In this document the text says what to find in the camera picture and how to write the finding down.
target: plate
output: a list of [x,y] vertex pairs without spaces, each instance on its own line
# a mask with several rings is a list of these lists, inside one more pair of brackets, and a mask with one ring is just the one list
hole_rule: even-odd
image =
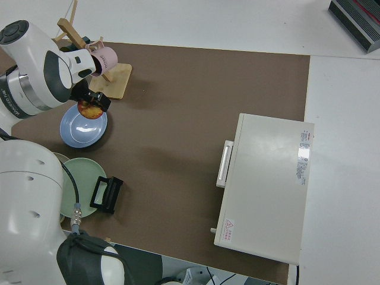
[[72,106],[64,114],[59,131],[61,138],[70,147],[83,148],[96,143],[107,128],[107,113],[97,119],[82,116],[77,105]]
[[[103,168],[94,160],[79,157],[64,163],[68,168],[78,186],[79,202],[81,203],[82,217],[95,212],[97,209],[90,207],[91,198],[99,176],[107,177]],[[107,185],[100,183],[95,203],[101,204],[103,193]],[[74,187],[67,173],[64,173],[64,187],[61,202],[61,214],[65,217],[72,216],[75,203]]]

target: brown table surface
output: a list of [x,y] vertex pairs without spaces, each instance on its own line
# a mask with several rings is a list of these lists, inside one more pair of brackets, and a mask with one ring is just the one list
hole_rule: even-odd
[[[74,102],[13,129],[14,135],[70,158],[93,159],[108,177],[124,181],[115,214],[97,211],[83,219],[82,229],[145,251],[286,284],[287,264],[215,246],[210,228],[217,225],[223,197],[216,178],[224,141],[234,139],[239,114],[302,121],[309,57],[109,46],[133,72],[124,99],[111,104],[99,142],[86,149],[62,142],[59,123]],[[4,71],[11,61],[3,52],[0,58]]]

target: pink mug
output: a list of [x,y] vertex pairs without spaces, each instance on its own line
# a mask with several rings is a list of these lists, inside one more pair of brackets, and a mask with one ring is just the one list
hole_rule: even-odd
[[92,76],[99,76],[114,68],[118,64],[116,52],[108,46],[104,46],[101,40],[89,43],[85,48],[90,52],[95,62],[95,72]]

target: power cord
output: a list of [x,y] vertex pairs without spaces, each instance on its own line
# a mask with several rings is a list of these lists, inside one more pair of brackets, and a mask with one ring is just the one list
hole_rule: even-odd
[[[215,282],[214,282],[213,276],[211,275],[210,270],[208,269],[208,267],[206,267],[206,269],[207,269],[208,275],[209,275],[210,278],[211,278],[211,281],[212,281],[213,284],[215,285]],[[225,283],[227,280],[230,280],[230,279],[231,279],[232,277],[234,277],[235,275],[236,275],[236,273],[235,273],[235,274],[232,274],[230,277],[224,279],[219,285],[222,285],[223,283]]]
[[299,265],[297,265],[296,285],[298,285],[298,282],[299,282]]

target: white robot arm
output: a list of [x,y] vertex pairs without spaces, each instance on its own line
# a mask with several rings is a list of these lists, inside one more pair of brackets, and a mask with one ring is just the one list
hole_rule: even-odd
[[33,142],[8,140],[18,121],[69,99],[107,111],[109,99],[83,80],[95,71],[91,55],[61,52],[24,20],[0,31],[0,47],[17,63],[0,76],[0,284],[132,284],[108,243],[77,230],[64,235],[63,174],[54,154]]
[[61,52],[52,39],[25,20],[0,31],[0,47],[17,64],[0,76],[0,128],[5,132],[10,133],[21,119],[58,107],[69,99],[92,100],[107,111],[110,101],[104,94],[92,93],[91,98],[84,98],[91,90],[72,93],[76,83],[96,70],[87,50]]

